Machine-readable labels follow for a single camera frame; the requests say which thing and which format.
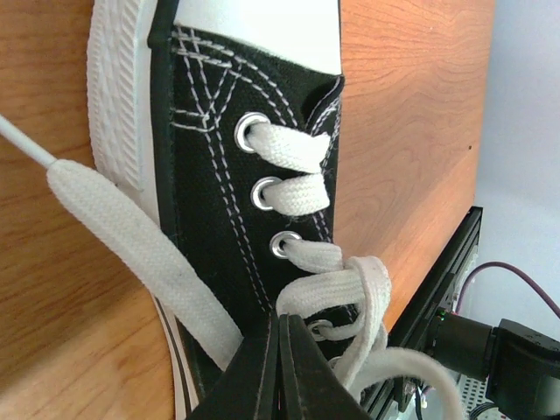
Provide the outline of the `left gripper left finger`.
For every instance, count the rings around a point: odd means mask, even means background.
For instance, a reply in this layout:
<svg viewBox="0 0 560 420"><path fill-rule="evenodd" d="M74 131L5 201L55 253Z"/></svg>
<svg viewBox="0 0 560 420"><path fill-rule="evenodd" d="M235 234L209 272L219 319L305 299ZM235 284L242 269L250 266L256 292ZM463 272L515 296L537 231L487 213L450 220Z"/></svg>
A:
<svg viewBox="0 0 560 420"><path fill-rule="evenodd" d="M243 339L227 370L191 419L278 418L278 318L256 325Z"/></svg>

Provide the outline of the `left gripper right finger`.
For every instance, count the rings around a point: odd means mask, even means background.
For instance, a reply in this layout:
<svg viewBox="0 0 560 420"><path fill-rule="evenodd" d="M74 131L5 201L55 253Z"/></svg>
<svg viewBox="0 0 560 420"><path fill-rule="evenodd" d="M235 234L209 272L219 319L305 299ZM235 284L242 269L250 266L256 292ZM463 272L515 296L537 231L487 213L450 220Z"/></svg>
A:
<svg viewBox="0 0 560 420"><path fill-rule="evenodd" d="M279 319L281 419L368 419L327 364L299 316Z"/></svg>

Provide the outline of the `black canvas sneaker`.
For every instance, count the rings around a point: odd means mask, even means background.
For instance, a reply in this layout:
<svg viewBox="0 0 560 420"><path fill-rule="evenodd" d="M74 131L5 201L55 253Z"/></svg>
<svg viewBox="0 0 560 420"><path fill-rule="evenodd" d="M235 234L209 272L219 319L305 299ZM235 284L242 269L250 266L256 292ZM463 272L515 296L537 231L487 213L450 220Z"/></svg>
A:
<svg viewBox="0 0 560 420"><path fill-rule="evenodd" d="M186 255L241 329L301 276L271 254L284 217L251 201L253 185L288 177L240 149L265 120L331 138L325 186L336 189L340 129L340 5L314 1L329 64L245 45L217 17L260 1L97 1L87 46L95 166Z"/></svg>

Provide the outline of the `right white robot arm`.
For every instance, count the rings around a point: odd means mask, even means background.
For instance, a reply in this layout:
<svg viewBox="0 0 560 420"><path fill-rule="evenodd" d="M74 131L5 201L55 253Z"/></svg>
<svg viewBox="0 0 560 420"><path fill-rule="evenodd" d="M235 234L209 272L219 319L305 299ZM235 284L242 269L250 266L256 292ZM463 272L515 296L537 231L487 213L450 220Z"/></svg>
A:
<svg viewBox="0 0 560 420"><path fill-rule="evenodd" d="M426 336L444 367L486 381L486 398L511 419L559 418L559 342L503 319L492 327L440 310Z"/></svg>

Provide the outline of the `black aluminium frame rail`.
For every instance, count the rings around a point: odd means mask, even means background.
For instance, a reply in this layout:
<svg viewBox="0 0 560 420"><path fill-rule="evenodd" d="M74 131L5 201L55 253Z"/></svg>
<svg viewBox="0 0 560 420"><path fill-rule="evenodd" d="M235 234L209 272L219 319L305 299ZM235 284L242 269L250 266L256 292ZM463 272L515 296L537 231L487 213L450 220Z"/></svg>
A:
<svg viewBox="0 0 560 420"><path fill-rule="evenodd" d="M391 347L423 351L431 319L452 308L453 296L463 272L469 269L479 243L483 210L473 206L448 241L428 275L418 287L388 336ZM387 419L389 411L405 411L421 382L397 377L367 389L362 407L372 419Z"/></svg>

